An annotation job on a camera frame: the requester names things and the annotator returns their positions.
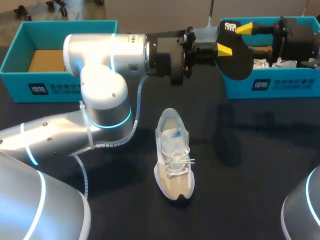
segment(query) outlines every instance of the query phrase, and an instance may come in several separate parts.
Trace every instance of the robotic arm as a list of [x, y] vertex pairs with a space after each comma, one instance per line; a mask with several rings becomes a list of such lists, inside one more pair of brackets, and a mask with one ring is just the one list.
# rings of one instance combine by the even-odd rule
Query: robotic arm
[[[142, 86], [148, 75], [170, 76], [172, 85], [181, 85], [194, 64], [214, 65], [215, 58], [232, 55], [230, 48], [219, 43], [196, 49], [191, 27], [179, 33], [179, 38], [153, 34], [150, 39], [145, 34], [67, 36], [63, 58], [66, 69], [80, 76], [80, 110], [3, 130], [0, 152], [38, 165], [49, 156], [125, 144], [137, 128]], [[141, 78], [135, 119], [123, 76]]]

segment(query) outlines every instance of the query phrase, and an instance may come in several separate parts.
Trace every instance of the beige sneaker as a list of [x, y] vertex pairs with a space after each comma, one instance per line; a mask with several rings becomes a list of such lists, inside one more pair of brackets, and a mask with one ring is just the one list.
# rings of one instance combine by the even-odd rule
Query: beige sneaker
[[158, 162], [154, 176], [161, 191], [173, 201], [189, 199], [195, 189], [194, 159], [189, 157], [189, 133], [175, 109], [167, 108], [161, 114], [155, 141]]

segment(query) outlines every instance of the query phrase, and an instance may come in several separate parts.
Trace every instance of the logo on box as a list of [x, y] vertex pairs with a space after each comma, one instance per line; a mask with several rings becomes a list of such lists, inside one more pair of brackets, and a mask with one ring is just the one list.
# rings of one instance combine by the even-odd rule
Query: logo on box
[[49, 95], [46, 86], [43, 83], [28, 83], [33, 95]]
[[254, 80], [252, 91], [266, 91], [270, 85], [270, 78]]

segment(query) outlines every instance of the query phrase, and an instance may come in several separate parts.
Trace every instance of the shoe tongue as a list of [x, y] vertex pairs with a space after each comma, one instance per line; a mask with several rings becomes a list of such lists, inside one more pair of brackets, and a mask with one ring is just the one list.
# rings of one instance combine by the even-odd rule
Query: shoe tongue
[[169, 156], [182, 156], [188, 146], [188, 132], [181, 128], [173, 128], [162, 132], [161, 148]]

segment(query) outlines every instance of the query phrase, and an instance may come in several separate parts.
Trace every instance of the cable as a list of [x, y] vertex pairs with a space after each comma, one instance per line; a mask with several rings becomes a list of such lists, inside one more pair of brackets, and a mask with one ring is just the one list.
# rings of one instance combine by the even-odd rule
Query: cable
[[80, 160], [80, 158], [77, 155], [74, 155], [74, 158], [79, 163], [80, 168], [82, 170], [83, 179], [84, 179], [84, 197], [87, 199], [88, 198], [88, 190], [89, 190], [87, 172], [86, 172], [85, 166], [82, 163], [82, 161]]
[[[136, 114], [135, 114], [135, 119], [134, 119], [134, 123], [133, 123], [133, 127], [131, 132], [124, 138], [117, 140], [117, 141], [109, 141], [109, 142], [105, 142], [105, 143], [101, 143], [101, 144], [96, 144], [94, 145], [94, 148], [96, 149], [100, 149], [100, 148], [114, 148], [114, 147], [118, 147], [121, 146], [123, 144], [126, 144], [135, 134], [137, 126], [138, 126], [138, 121], [139, 121], [139, 116], [140, 116], [140, 103], [141, 103], [141, 92], [142, 92], [142, 87], [146, 81], [146, 79], [148, 78], [148, 76], [143, 76], [139, 82], [138, 85], [138, 89], [137, 89], [137, 94], [136, 94]], [[76, 151], [74, 153], [71, 154], [71, 156], [76, 156], [79, 154], [82, 154], [84, 152], [87, 152], [91, 150], [91, 147], [85, 147], [84, 149], [81, 149], [79, 151]]]

